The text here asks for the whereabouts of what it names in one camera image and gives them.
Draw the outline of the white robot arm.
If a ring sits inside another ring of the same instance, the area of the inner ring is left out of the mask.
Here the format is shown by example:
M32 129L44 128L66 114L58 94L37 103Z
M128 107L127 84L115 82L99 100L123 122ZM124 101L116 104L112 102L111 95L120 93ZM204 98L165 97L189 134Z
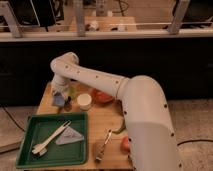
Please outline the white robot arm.
M52 89L62 92L71 79L105 92L122 102L136 171L183 171L164 91L149 76L128 78L79 65L68 52L51 61Z

